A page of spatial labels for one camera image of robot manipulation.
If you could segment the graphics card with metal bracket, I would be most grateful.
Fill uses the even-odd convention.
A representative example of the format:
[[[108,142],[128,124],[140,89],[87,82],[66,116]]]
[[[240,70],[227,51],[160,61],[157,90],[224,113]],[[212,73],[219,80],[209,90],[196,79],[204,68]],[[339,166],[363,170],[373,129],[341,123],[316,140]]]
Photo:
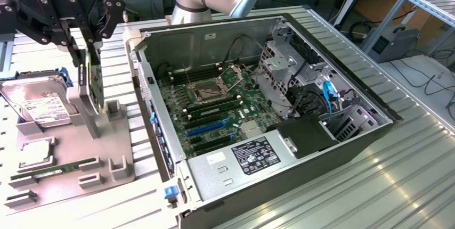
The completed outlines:
[[[104,109],[103,73],[99,55],[80,49],[81,60],[77,66],[79,96],[91,116],[99,115]]]

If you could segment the hard disk with blue caddy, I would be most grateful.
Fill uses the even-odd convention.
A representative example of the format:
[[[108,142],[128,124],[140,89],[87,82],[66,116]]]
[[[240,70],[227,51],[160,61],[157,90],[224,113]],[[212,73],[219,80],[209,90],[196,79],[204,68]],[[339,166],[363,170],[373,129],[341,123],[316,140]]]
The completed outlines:
[[[73,86],[66,68],[41,71],[0,72],[0,97],[17,113],[21,122],[36,122],[41,128],[71,123],[77,114],[66,99]]]

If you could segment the thin metal locking lever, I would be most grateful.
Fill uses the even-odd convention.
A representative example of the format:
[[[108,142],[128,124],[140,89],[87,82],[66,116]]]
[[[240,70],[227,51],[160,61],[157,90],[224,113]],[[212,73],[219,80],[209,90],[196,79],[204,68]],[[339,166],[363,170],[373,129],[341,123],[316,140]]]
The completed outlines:
[[[193,82],[191,80],[191,77],[189,77],[189,70],[191,70],[191,68],[188,68],[184,63],[181,64],[181,66],[183,66],[183,71],[184,71],[185,78],[187,78],[187,81],[188,81],[188,87],[189,88],[195,88],[195,84],[193,84]]]

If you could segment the CPU socket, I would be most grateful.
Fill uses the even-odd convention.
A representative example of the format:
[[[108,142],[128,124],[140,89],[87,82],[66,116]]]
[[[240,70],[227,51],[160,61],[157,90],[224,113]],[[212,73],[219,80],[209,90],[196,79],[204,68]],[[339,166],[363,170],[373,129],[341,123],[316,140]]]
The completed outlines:
[[[187,94],[191,104],[204,104],[225,97],[215,79],[192,83],[187,88]]]

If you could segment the RAM stick with white label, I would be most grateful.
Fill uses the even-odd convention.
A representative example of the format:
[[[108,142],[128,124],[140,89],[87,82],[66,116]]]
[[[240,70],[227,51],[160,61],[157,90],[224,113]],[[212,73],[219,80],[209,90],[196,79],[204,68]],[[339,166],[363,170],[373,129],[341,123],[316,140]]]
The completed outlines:
[[[203,108],[200,110],[189,112],[187,115],[187,119],[189,121],[199,120],[199,119],[209,117],[212,115],[217,115],[219,113],[224,113],[224,112],[228,112],[231,110],[235,110],[235,109],[240,108],[241,105],[243,105],[243,100],[232,101],[228,103],[223,103],[223,104],[211,106],[208,108]]]

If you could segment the silver CPU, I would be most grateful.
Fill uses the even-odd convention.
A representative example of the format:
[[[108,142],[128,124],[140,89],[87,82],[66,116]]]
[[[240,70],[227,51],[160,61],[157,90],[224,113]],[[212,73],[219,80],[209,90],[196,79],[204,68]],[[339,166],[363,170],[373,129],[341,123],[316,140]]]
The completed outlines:
[[[45,140],[25,143],[20,151],[18,166],[40,163],[49,156],[49,142]]]

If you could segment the black expansion slot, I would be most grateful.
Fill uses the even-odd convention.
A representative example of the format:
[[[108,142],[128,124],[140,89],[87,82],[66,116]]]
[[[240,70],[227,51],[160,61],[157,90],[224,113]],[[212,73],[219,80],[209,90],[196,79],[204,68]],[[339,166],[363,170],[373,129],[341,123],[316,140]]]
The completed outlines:
[[[191,145],[204,145],[204,144],[212,145],[215,143],[221,143],[224,141],[228,141],[229,139],[231,139],[229,135],[219,136],[219,137],[215,137],[215,138],[211,138],[209,135],[207,135],[207,136],[196,136],[196,137],[192,137],[189,139],[189,144]]]
[[[193,152],[197,153],[197,154],[201,154],[201,153],[213,151],[213,150],[216,150],[219,148],[223,148],[223,147],[225,147],[227,145],[231,145],[231,144],[232,144],[231,141],[224,141],[224,142],[220,142],[220,143],[215,143],[212,145],[195,146],[193,147]]]
[[[201,119],[197,119],[197,120],[188,122],[184,125],[184,129],[188,130],[188,129],[192,129],[192,128],[199,127],[201,125],[205,125],[211,122],[220,121],[220,120],[223,120],[223,117],[216,114],[216,115],[212,115],[212,116],[208,116],[208,117],[204,117]]]

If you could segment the grey parts rack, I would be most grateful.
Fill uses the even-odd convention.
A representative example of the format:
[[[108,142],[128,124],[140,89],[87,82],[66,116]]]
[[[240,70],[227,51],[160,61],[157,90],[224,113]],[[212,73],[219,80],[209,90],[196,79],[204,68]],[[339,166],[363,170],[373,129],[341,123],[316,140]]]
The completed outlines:
[[[77,109],[69,124],[41,128],[36,122],[21,122],[18,118],[13,125],[16,135],[12,149],[6,151],[5,170],[0,173],[4,184],[0,188],[0,210],[6,214],[111,189],[135,179],[125,105],[117,100],[108,100],[103,112],[91,116],[77,87],[68,88],[66,99]],[[20,167],[22,145],[41,140],[49,142],[49,156],[42,162]],[[91,157],[96,160],[80,165],[76,171],[9,179],[16,174]]]

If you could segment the blue expansion slot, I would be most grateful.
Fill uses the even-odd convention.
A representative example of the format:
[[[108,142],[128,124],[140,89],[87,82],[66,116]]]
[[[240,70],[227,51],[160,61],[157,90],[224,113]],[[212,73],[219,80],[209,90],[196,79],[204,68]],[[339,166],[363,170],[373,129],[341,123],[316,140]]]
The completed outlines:
[[[227,121],[225,120],[220,121],[217,123],[209,124],[209,125],[203,126],[203,127],[197,128],[197,129],[189,130],[187,132],[187,136],[188,137],[196,136],[196,135],[203,134],[205,132],[209,132],[209,131],[212,131],[215,129],[223,128],[225,125],[227,125]]]

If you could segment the silver drive cage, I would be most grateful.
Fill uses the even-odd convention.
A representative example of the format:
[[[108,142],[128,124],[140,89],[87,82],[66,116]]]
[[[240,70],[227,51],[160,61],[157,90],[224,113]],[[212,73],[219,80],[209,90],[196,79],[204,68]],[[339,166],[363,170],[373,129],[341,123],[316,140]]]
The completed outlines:
[[[332,82],[337,72],[287,20],[276,20],[264,48],[256,82],[279,116],[337,112],[340,98]]]

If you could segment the green motherboard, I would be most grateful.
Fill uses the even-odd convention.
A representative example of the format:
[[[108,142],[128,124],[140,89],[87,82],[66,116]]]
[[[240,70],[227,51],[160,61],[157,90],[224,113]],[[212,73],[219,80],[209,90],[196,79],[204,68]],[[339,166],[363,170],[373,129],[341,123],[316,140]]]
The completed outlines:
[[[216,64],[213,66],[192,69],[189,70],[189,77],[192,82],[197,82],[207,79],[215,79],[224,69],[229,66]],[[169,112],[172,126],[175,128],[175,132],[177,135],[177,140],[181,145],[183,151],[185,153],[187,158],[195,158],[196,156],[203,155],[193,152],[195,146],[204,145],[191,145],[189,139],[196,136],[207,136],[211,138],[229,135],[231,139],[228,141],[233,143],[240,142],[245,139],[245,135],[240,130],[240,124],[256,120],[261,129],[265,131],[267,127],[281,121],[281,117],[273,110],[269,104],[267,104],[267,98],[259,88],[259,84],[256,82],[256,74],[252,72],[251,67],[245,67],[243,65],[236,64],[240,67],[243,72],[243,81],[237,84],[236,87],[229,92],[224,92],[225,97],[211,101],[204,104],[191,104],[187,94],[188,81],[185,78],[184,72],[172,72],[167,71],[160,74],[157,80],[157,86],[161,92],[161,96],[164,98],[165,108]],[[219,113],[223,117],[223,120],[227,121],[227,125],[223,128],[215,129],[209,132],[199,134],[196,136],[187,136],[187,132],[192,129],[197,129],[209,124],[217,123],[220,121],[211,122],[205,125],[195,127],[192,129],[185,130],[184,125],[191,122],[187,119],[187,115],[189,112],[200,110],[203,108],[208,108],[211,106],[228,103],[232,101],[243,100],[243,105],[240,108],[231,110],[224,113]]]

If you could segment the green RAM stick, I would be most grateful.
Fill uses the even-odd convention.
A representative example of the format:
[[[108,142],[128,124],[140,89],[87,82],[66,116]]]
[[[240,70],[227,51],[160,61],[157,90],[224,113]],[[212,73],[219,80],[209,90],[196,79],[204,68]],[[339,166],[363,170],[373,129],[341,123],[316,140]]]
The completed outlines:
[[[71,171],[76,171],[80,169],[79,168],[80,165],[83,165],[85,163],[91,163],[95,160],[96,160],[96,157],[91,157],[91,158],[79,160],[76,162],[71,162],[71,163],[66,163],[62,165],[52,166],[52,167],[48,167],[44,169],[37,169],[37,170],[33,170],[33,171],[29,171],[25,173],[16,174],[16,175],[10,176],[9,179],[13,181],[13,180],[17,180],[17,179],[21,179],[21,178],[25,178],[29,176],[33,177],[33,176],[37,176],[41,174],[44,174],[45,176],[49,176],[49,175],[56,175],[58,173],[66,173]]]

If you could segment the silver chipset heat sink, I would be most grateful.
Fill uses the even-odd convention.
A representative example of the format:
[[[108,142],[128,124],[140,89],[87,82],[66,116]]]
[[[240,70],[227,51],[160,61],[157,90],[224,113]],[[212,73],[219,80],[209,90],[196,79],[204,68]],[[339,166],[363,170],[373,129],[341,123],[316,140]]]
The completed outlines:
[[[251,120],[251,121],[241,123],[240,130],[247,138],[259,136],[264,132],[256,120]]]

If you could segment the grey power supply unit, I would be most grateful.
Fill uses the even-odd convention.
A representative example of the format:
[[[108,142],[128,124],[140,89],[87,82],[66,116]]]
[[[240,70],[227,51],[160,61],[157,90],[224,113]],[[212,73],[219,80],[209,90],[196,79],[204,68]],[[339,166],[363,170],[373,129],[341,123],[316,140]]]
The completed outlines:
[[[267,180],[296,164],[297,148],[277,130],[188,160],[203,202],[212,202]]]

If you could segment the blue case latch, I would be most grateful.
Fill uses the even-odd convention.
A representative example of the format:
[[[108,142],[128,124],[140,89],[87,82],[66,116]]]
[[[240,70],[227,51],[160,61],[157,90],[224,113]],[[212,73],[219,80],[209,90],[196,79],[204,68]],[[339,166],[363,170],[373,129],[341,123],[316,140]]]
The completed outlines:
[[[176,200],[176,196],[179,195],[179,188],[176,185],[172,185],[172,186],[167,186],[164,188],[164,199],[172,203],[175,202]]]

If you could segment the black plastic shroud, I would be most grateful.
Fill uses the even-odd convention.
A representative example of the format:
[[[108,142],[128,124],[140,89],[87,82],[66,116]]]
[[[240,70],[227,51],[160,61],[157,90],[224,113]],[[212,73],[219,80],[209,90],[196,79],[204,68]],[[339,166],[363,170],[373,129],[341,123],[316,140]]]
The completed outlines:
[[[287,119],[269,125],[265,131],[273,130],[277,130],[280,136],[292,142],[296,147],[295,156],[297,159],[340,143],[316,116],[304,115]]]

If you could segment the silver perforated disk bay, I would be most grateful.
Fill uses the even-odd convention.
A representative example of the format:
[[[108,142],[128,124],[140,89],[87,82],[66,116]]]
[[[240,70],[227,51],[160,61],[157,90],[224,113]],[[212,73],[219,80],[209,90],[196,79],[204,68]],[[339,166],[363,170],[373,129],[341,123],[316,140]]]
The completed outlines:
[[[319,120],[339,142],[347,141],[388,123],[385,117],[373,114],[359,104],[352,104],[337,112],[320,115]]]

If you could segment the grey equipment box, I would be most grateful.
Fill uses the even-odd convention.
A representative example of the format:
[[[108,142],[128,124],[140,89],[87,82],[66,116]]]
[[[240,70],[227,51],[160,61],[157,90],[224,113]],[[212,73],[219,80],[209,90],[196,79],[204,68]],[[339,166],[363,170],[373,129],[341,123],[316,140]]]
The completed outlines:
[[[384,63],[400,59],[411,50],[420,35],[419,29],[404,24],[387,26],[379,36],[368,56],[376,63]]]

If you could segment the open black PC case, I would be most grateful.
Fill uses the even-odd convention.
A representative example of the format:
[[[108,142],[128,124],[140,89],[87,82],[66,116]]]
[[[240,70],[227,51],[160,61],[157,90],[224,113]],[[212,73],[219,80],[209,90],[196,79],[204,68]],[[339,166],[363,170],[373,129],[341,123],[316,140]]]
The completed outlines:
[[[323,151],[299,158],[291,168],[237,193],[229,194],[212,202],[203,202],[188,165],[191,158],[187,158],[179,143],[169,112],[157,86],[159,76],[167,71],[181,72],[183,63],[191,70],[216,64],[221,66],[239,64],[251,67],[251,71],[256,72],[261,53],[265,51],[264,45],[277,19],[284,19],[291,23],[292,27],[300,32],[301,37],[308,40],[332,69],[337,72],[336,76],[332,77],[332,82],[340,98],[340,110],[352,104],[359,104],[373,114],[385,117],[388,123]],[[159,151],[161,177],[168,186],[176,185],[179,188],[179,195],[175,202],[171,203],[171,206],[177,210],[179,229],[216,227],[336,169],[349,162],[368,145],[391,131],[401,120],[393,109],[367,87],[325,45],[287,13],[183,24],[168,28],[149,28],[143,29],[140,33],[143,40],[133,48],[137,73],[136,85],[140,88],[143,98],[140,110],[145,119],[152,146]],[[148,100],[153,103],[175,163],[175,175],[172,177],[167,173],[155,132],[149,123]]]

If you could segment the aluminium profile frame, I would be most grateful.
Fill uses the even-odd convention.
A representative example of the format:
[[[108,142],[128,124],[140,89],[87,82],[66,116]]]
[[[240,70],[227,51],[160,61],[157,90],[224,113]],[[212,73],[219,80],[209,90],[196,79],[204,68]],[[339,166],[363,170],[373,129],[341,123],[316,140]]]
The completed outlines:
[[[451,27],[449,33],[444,35],[444,39],[441,39],[441,41],[444,41],[451,33],[455,32],[455,0],[397,0],[377,29],[372,32],[361,45],[361,50],[364,53],[368,53],[372,49],[383,30],[392,22],[392,18],[401,8],[404,2],[413,4],[419,9],[424,10],[429,15],[432,15]]]

